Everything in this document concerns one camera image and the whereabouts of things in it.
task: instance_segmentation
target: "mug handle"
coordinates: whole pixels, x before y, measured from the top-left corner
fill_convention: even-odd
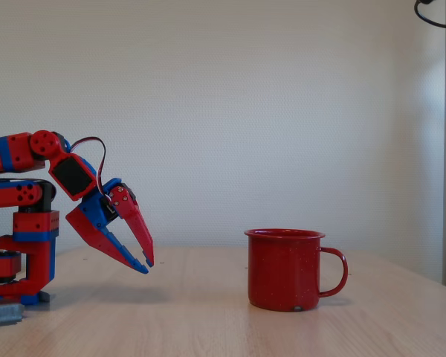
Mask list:
[[[327,298],[328,296],[337,294],[345,286],[345,284],[347,282],[347,278],[349,277],[349,266],[347,265],[347,259],[345,259],[345,256],[342,254],[342,252],[338,251],[337,249],[320,247],[320,251],[322,251],[324,253],[330,253],[330,254],[337,255],[340,258],[340,260],[342,260],[342,264],[343,264],[343,276],[342,276],[342,280],[340,281],[339,285],[337,285],[332,290],[328,290],[327,292],[319,293],[319,297]]]

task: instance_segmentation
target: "mug rim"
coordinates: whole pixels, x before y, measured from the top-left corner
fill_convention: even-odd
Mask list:
[[[245,231],[249,237],[260,239],[320,239],[326,235],[317,231],[292,228],[257,228]]]

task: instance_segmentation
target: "red mug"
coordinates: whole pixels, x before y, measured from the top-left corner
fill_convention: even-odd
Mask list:
[[[254,306],[275,311],[315,308],[319,298],[337,294],[345,286],[349,268],[337,249],[320,247],[326,235],[297,229],[253,229],[249,236],[248,297]],[[343,264],[339,285],[319,290],[320,252],[337,255]]]

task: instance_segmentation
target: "red wire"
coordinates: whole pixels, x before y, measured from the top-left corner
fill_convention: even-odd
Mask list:
[[[104,144],[104,141],[102,141],[97,136],[88,136],[87,138],[79,139],[73,145],[71,145],[69,152],[73,152],[74,149],[76,149],[80,144],[85,143],[87,141],[99,141],[103,145],[104,155],[103,155],[103,160],[101,160],[101,164],[99,165],[99,169],[97,170],[96,183],[97,183],[97,189],[99,190],[100,194],[106,197],[110,202],[111,197],[107,196],[104,193],[103,182],[101,180],[101,173],[103,172],[104,160],[106,159],[106,145]]]

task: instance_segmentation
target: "wooden table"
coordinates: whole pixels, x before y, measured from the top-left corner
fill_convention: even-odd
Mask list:
[[[58,256],[48,311],[0,327],[0,356],[446,357],[446,288],[370,254],[346,256],[339,295],[309,312],[271,312],[248,303],[244,248],[160,248],[148,275],[80,248]],[[323,254],[322,287],[340,276],[340,261]]]

